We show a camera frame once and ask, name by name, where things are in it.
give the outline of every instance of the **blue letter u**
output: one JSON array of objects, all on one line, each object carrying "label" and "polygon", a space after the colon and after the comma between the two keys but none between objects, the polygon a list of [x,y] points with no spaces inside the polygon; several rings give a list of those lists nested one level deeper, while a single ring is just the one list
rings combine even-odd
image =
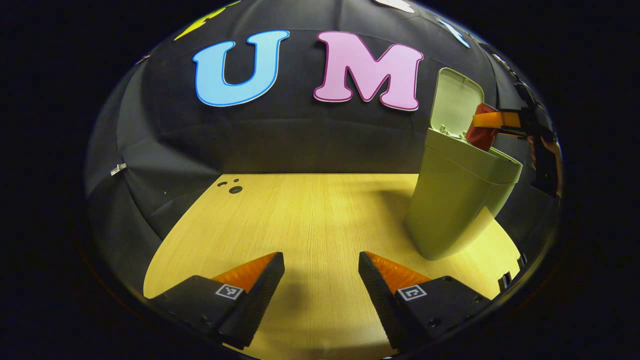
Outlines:
[{"label": "blue letter u", "polygon": [[278,75],[280,41],[289,37],[286,30],[265,31],[246,41],[255,44],[255,66],[251,79],[231,85],[225,81],[225,55],[236,43],[221,42],[194,55],[196,62],[196,94],[211,106],[231,106],[251,101],[266,93]]}]

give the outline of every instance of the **light green trash can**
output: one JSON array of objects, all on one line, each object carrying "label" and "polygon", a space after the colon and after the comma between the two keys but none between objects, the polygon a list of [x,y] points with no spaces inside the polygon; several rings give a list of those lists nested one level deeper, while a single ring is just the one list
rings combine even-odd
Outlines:
[{"label": "light green trash can", "polygon": [[465,133],[482,88],[448,68],[438,73],[420,174],[405,225],[418,251],[439,260],[463,250],[493,221],[520,178],[522,164],[470,145]]}]

